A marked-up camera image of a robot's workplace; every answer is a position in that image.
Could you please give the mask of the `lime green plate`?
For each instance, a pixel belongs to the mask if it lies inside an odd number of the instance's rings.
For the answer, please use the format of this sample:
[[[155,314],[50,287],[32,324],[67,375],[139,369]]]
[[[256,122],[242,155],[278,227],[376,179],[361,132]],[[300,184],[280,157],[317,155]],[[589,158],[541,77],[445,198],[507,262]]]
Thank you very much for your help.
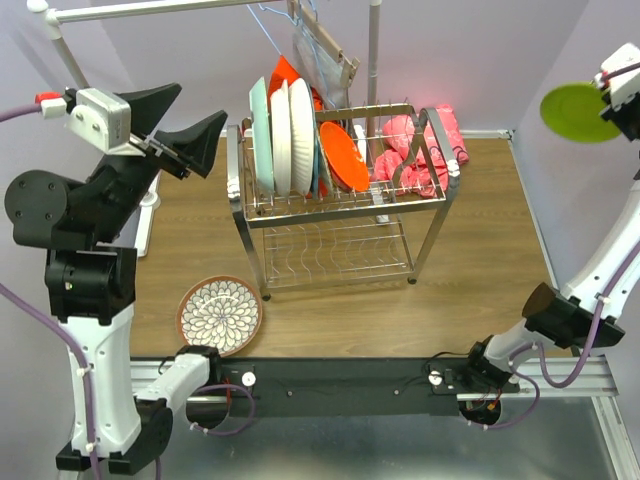
[[[569,83],[554,88],[542,99],[539,114],[543,123],[556,135],[576,143],[603,143],[621,135],[600,113],[606,103],[602,92],[586,82]]]

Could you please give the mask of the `mint rectangular plate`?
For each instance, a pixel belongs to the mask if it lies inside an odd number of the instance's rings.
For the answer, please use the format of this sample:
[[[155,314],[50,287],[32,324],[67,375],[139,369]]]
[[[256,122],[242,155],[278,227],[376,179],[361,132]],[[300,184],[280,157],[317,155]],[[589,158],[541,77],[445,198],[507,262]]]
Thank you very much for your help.
[[[267,89],[260,77],[249,91],[252,119],[255,178],[260,191],[271,195],[275,191],[271,133],[267,106]]]

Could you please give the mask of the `teal scalloped plate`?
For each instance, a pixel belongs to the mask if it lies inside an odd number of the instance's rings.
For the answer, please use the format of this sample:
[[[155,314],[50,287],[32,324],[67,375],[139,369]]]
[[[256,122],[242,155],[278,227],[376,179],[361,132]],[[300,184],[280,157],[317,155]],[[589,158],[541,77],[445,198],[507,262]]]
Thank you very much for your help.
[[[317,121],[316,121],[315,102],[312,102],[312,126],[313,126],[314,149],[313,149],[313,170],[312,170],[312,181],[311,181],[310,193],[314,199],[317,199],[319,194],[320,152],[319,152],[319,139],[318,139],[318,130],[317,130]]]

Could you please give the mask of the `woven bamboo plate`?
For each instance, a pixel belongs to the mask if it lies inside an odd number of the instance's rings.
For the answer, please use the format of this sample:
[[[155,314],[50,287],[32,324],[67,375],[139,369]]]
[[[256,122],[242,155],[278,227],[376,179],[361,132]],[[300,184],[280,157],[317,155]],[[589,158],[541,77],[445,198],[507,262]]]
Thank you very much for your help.
[[[325,152],[322,147],[319,135],[316,135],[316,150],[319,158],[319,190],[323,198],[331,198],[334,196],[334,186],[329,169],[328,161],[325,158]]]

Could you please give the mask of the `orange plastic plate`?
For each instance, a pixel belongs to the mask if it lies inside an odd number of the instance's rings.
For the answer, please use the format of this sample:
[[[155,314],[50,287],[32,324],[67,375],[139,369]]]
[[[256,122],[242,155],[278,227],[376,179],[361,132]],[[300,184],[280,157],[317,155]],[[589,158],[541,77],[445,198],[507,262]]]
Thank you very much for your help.
[[[347,131],[336,123],[323,122],[319,134],[334,181],[346,191],[367,191],[370,185],[369,172]]]

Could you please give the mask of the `flower plate brown rim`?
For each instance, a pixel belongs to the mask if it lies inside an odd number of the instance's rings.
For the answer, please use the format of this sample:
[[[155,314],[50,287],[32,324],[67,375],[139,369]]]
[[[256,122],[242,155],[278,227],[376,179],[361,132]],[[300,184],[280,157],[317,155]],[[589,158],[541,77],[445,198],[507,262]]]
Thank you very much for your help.
[[[216,348],[229,357],[253,340],[262,319],[255,289],[237,277],[219,275],[196,283],[183,296],[176,326],[187,345]]]
[[[314,106],[306,81],[299,78],[289,87],[291,120],[291,185],[306,196],[311,190],[314,164]]]

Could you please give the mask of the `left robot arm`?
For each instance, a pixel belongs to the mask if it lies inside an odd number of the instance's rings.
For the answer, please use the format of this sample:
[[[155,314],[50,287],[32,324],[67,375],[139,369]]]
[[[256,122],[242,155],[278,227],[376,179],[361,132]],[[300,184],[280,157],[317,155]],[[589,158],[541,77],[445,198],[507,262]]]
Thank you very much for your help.
[[[83,181],[31,170],[10,183],[4,200],[14,241],[46,253],[50,311],[41,321],[70,356],[75,421],[56,457],[62,471],[137,474],[159,460],[189,396],[221,385],[218,350],[186,346],[149,387],[132,386],[137,252],[116,239],[160,172],[179,179],[211,172],[227,120],[217,111],[186,129],[161,131],[180,91],[176,83],[119,94],[70,88],[21,108],[65,117],[70,131],[102,153]]]

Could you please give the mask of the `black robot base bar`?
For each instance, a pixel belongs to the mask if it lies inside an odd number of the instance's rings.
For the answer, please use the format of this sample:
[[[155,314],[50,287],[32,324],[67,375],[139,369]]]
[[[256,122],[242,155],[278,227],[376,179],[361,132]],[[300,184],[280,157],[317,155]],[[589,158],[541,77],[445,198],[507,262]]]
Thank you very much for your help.
[[[519,391],[473,377],[463,358],[225,358],[222,377],[234,384],[255,375],[249,388],[255,415],[345,417],[455,416],[459,404]]]

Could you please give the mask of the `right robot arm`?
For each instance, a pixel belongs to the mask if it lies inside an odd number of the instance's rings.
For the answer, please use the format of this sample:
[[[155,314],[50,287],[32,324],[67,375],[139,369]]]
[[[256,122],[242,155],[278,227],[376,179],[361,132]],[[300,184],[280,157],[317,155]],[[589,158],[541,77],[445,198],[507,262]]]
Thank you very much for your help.
[[[539,284],[522,309],[522,320],[507,332],[474,344],[460,367],[469,390],[503,388],[526,360],[539,359],[541,373],[552,387],[570,386],[592,349],[617,345],[625,335],[616,325],[628,293],[639,281],[639,176],[612,229],[585,267],[562,288]],[[552,347],[582,350],[563,380],[551,378],[545,353]]]

